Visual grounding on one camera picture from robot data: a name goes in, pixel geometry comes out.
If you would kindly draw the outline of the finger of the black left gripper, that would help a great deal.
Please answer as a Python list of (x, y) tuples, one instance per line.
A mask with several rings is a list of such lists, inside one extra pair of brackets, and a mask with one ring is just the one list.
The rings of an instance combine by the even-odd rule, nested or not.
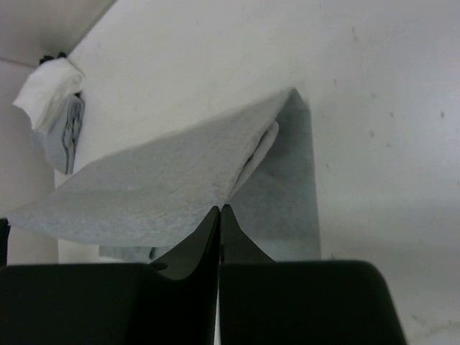
[(7, 265), (9, 241), (9, 222), (6, 218), (0, 219), (0, 265)]

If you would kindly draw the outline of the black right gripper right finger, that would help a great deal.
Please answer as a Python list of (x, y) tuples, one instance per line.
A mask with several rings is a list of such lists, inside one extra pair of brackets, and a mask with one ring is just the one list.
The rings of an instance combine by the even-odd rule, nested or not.
[(221, 211), (222, 344), (404, 344), (380, 271), (356, 260), (276, 262)]

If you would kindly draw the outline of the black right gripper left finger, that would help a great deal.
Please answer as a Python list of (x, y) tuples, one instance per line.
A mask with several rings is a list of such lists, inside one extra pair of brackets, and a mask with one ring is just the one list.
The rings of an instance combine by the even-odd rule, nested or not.
[(1, 268), (3, 344), (212, 344), (220, 211), (149, 264)]

